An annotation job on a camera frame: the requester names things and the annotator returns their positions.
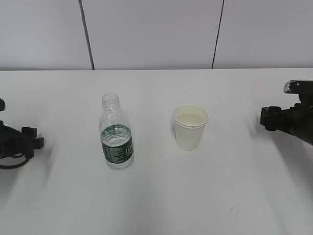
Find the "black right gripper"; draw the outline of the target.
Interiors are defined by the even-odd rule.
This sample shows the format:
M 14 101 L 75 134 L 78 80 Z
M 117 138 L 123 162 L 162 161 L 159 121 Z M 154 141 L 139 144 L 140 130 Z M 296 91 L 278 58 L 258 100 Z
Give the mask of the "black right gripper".
M 313 108 L 295 103 L 292 109 L 278 106 L 261 109 L 260 124 L 268 131 L 289 131 L 291 135 L 313 144 Z

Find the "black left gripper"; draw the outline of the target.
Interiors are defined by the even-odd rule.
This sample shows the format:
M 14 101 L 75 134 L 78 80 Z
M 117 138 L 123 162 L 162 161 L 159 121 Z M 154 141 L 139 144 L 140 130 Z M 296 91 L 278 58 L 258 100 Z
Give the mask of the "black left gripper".
M 0 158 L 18 159 L 21 157 L 34 157 L 35 150 L 42 149 L 44 138 L 36 137 L 37 128 L 22 127 L 21 130 L 6 126 L 0 121 Z

